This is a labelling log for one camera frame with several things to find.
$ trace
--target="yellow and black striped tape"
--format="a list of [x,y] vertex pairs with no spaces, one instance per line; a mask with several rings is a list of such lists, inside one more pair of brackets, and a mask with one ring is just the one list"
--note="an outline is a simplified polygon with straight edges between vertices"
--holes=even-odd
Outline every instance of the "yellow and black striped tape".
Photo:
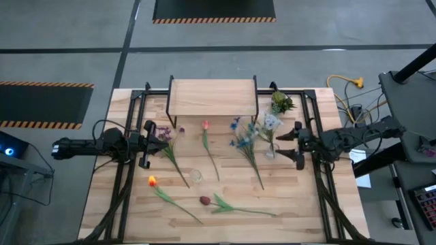
[[19,128],[32,128],[32,129],[80,129],[82,123],[72,122],[33,122],[33,121],[0,121],[0,128],[2,127],[19,127]]
[[226,18],[169,18],[155,19],[153,24],[205,24],[205,23],[255,23],[276,22],[273,17],[226,17]]
[[1,81],[0,86],[64,86],[64,87],[94,88],[94,84],[69,83],[69,82],[10,82],[10,81]]

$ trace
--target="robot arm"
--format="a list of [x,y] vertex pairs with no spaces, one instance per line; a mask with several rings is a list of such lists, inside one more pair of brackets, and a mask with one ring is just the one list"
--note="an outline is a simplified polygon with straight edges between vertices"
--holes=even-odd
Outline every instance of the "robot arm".
[[155,137],[156,124],[153,121],[146,121],[144,129],[147,131],[147,137],[134,131],[129,133],[129,137],[124,137],[117,128],[104,131],[96,140],[71,140],[64,137],[53,143],[52,156],[56,160],[70,159],[78,155],[110,156],[119,161],[128,161],[136,153],[144,152],[144,160],[148,163],[146,156],[168,147],[168,143]]
[[298,150],[276,150],[277,153],[297,162],[297,169],[305,166],[304,152],[313,152],[319,156],[321,163],[333,163],[339,159],[342,152],[378,138],[400,137],[405,128],[391,116],[379,122],[362,128],[331,129],[315,137],[308,129],[302,129],[301,122],[295,122],[295,127],[287,134],[276,137],[277,140],[298,140]]

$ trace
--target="gray floor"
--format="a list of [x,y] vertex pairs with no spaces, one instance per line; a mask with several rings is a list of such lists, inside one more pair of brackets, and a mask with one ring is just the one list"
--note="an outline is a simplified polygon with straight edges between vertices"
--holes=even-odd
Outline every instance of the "gray floor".
[[[2,48],[121,48],[133,0],[3,0],[0,2]],[[277,23],[152,25],[154,1],[142,0],[131,47],[239,45],[432,44],[436,18],[425,0],[301,1],[276,0]],[[259,87],[275,81],[287,87],[324,87],[339,74],[364,78],[364,88],[349,87],[349,96],[377,88],[378,74],[402,68],[423,50],[203,52],[129,54],[121,88],[168,86],[168,78],[250,78]],[[95,84],[91,104],[79,131],[6,129],[35,144],[56,169],[52,204],[27,202],[17,227],[16,244],[51,244],[76,238],[93,157],[67,161],[50,158],[60,137],[89,138],[93,122],[104,118],[120,58],[115,54],[0,54],[0,80],[88,82]],[[432,62],[424,70],[436,69]],[[344,96],[345,82],[332,80]],[[374,91],[351,100],[367,106]],[[387,106],[380,116],[389,115]],[[386,140],[383,147],[394,143]],[[46,194],[49,183],[32,192]],[[380,241],[416,243],[413,232],[395,229],[394,203],[367,203],[364,210],[371,237]]]

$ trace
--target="blue light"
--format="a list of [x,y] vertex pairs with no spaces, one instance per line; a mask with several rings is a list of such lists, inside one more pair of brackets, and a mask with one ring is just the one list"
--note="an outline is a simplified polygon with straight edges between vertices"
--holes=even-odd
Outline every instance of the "blue light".
[[12,154],[14,154],[14,149],[12,149],[12,148],[6,149],[5,154],[6,154],[6,156],[12,156]]

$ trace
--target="black mat with striped border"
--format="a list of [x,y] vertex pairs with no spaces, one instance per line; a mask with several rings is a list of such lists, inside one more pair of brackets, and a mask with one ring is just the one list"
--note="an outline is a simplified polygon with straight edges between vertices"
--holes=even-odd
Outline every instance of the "black mat with striped border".
[[153,24],[275,22],[273,0],[156,0]]
[[0,127],[79,129],[94,85],[0,82]]

